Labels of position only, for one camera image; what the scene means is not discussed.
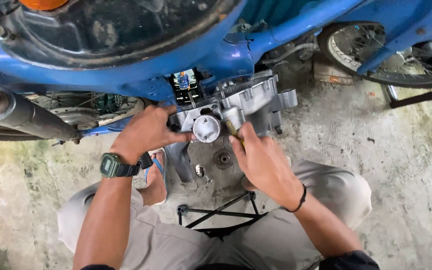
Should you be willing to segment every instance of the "hand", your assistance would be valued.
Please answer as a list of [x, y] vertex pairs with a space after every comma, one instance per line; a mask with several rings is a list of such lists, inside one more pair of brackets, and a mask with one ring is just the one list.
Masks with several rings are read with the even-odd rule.
[[288, 210], [297, 209], [303, 185], [292, 172], [281, 147], [270, 137], [258, 138], [249, 122], [243, 123], [238, 136], [244, 139], [245, 148], [237, 138], [230, 136], [229, 140], [248, 180]]
[[195, 139], [191, 132], [175, 133], [166, 126], [168, 117], [177, 112], [175, 105], [148, 106], [133, 116], [114, 140], [110, 152], [119, 155], [124, 163], [136, 164], [142, 154], [177, 142]]

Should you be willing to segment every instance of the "blue flip-flop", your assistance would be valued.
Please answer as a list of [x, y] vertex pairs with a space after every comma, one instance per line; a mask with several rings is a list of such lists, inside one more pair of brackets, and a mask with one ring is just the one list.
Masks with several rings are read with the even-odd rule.
[[[164, 155], [163, 155], [163, 165], [164, 165], [164, 167], [163, 167], [163, 165], [161, 165], [161, 163], [156, 158], [153, 158], [153, 163], [156, 164], [156, 167], [159, 169], [159, 171], [163, 175], [164, 187], [166, 188], [166, 198], [164, 199], [164, 201], [162, 201], [160, 203], [155, 203], [154, 205], [161, 205], [161, 204], [165, 203], [166, 200], [168, 199], [168, 194], [169, 194], [169, 192], [168, 192], [168, 185], [166, 183], [166, 168], [167, 168], [167, 163], [168, 163], [167, 162], [168, 156], [167, 156], [166, 151], [164, 150], [164, 148], [161, 149], [161, 150], [163, 150], [163, 153], [164, 153]], [[146, 183], [148, 183], [148, 180], [147, 180], [148, 171], [149, 171], [149, 168], [146, 169], [146, 172], [144, 174], [144, 179], [145, 179]]]

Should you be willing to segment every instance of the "blue frame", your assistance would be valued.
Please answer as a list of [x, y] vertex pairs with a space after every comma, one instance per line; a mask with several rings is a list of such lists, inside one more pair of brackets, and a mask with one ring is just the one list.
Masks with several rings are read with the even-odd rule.
[[[0, 46], [0, 86], [15, 92], [28, 89], [107, 92], [169, 104], [175, 103], [167, 80], [171, 74], [196, 67], [212, 75], [201, 81], [204, 87], [227, 78], [251, 76], [265, 52], [331, 22], [372, 21], [385, 27], [385, 46], [358, 69], [360, 74], [375, 70], [396, 51], [432, 40], [432, 0], [247, 1], [247, 8], [243, 1], [219, 24], [190, 43], [158, 57], [116, 68], [52, 70], [11, 58]], [[303, 6], [297, 15], [286, 14], [297, 4]], [[253, 34], [227, 34], [238, 18], [253, 21], [266, 18], [270, 28]], [[85, 131], [84, 135], [120, 131], [128, 121], [122, 119]]]

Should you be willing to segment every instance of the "flip-flop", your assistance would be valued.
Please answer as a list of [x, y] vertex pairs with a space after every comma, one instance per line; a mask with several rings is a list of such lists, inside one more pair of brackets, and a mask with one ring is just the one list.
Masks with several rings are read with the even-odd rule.
[[[166, 154], [166, 151], [164, 150], [164, 148], [162, 148], [162, 149], [158, 149], [158, 150], [153, 151], [153, 153], [150, 153], [150, 155], [158, 152], [159, 150], [163, 151], [163, 165], [161, 165], [161, 163], [159, 163], [159, 160], [157, 160], [156, 158], [153, 158], [153, 163], [156, 164], [156, 167], [159, 169], [159, 171], [163, 175], [164, 187], [166, 188], [166, 198], [164, 199], [164, 201], [162, 201], [160, 203], [155, 203], [154, 205], [161, 205], [161, 204], [165, 203], [166, 200], [168, 199], [168, 195], [169, 195], [168, 185], [166, 183], [166, 168], [167, 168], [167, 160], [168, 160], [168, 156]], [[146, 183], [148, 183], [147, 176], [148, 176], [149, 169], [150, 168], [146, 169], [146, 172], [144, 173], [144, 179], [145, 179]]]

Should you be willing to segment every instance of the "metal stand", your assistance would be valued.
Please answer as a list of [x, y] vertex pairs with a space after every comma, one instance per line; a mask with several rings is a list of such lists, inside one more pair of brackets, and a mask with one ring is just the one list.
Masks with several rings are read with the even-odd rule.
[[385, 85], [386, 91], [389, 96], [389, 107], [392, 109], [420, 103], [423, 101], [432, 101], [432, 92], [424, 93], [422, 95], [416, 95], [405, 99], [398, 99], [398, 94], [396, 92], [396, 89], [392, 85]]
[[[251, 200], [252, 207], [253, 207], [256, 214], [246, 214], [246, 213], [223, 211], [226, 208], [230, 207], [231, 205], [237, 203], [238, 201], [240, 201], [242, 199], [246, 199], [246, 198], [249, 198], [249, 200]], [[196, 225], [200, 224], [201, 222], [207, 220], [208, 218], [210, 218], [214, 215], [243, 217], [243, 218], [252, 218], [252, 219], [260, 218], [261, 215], [259, 214], [258, 208], [256, 207], [255, 199], [256, 199], [256, 193], [254, 191], [248, 191], [245, 194], [243, 194], [243, 195], [237, 197], [236, 199], [226, 203], [225, 205], [219, 207], [218, 209], [216, 209], [214, 211], [203, 210], [203, 209], [193, 209], [193, 208], [189, 208], [187, 205], [179, 205], [177, 207], [177, 216], [179, 218], [179, 224], [180, 225], [183, 224], [183, 215], [185, 215], [188, 212], [206, 214], [202, 218], [200, 218], [200, 219], [192, 222], [191, 224], [187, 225], [186, 228], [189, 228], [189, 229], [195, 227]]]

